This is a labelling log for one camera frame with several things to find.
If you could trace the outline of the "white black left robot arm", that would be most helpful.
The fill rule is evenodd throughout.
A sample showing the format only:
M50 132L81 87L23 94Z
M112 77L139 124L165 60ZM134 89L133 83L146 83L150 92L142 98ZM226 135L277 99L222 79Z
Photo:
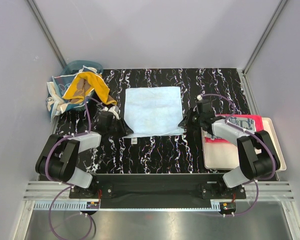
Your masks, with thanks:
M83 133L62 136L49 136L36 162L35 171L50 181L71 185L73 192L87 198L102 195L102 187L97 183L97 177L77 167L80 153L100 146L106 137L126 137L133 130L120 117L117 106L105 107L96 122L96 131L88 129Z

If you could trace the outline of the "light blue terry towel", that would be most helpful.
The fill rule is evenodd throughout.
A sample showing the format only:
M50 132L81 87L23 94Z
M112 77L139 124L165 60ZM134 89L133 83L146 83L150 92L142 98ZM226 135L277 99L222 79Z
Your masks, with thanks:
M183 120L181 88L138 87L125 90L124 120L133 133L127 138L177 136Z

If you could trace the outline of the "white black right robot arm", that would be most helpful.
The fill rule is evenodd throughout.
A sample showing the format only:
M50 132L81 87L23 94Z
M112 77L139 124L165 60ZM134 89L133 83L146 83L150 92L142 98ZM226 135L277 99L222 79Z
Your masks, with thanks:
M239 166L221 176L213 188L222 198L229 198L242 184L271 179L281 167L267 131L250 131L231 123L229 116L215 115L209 100L198 100L178 126L185 130L200 128L237 147Z

